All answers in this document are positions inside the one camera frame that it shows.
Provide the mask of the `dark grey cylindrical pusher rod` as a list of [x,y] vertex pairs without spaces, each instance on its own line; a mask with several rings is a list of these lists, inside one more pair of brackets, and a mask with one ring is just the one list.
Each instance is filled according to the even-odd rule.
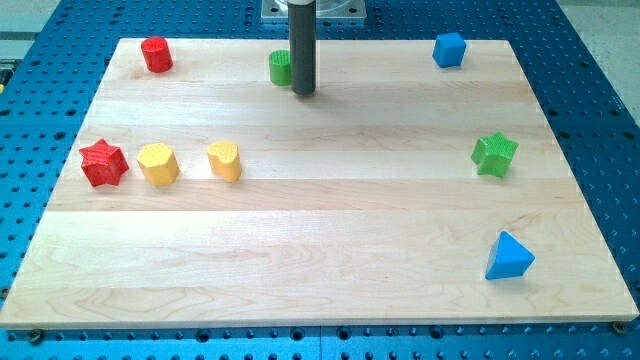
[[309,96],[316,88],[316,1],[289,0],[291,86],[295,94]]

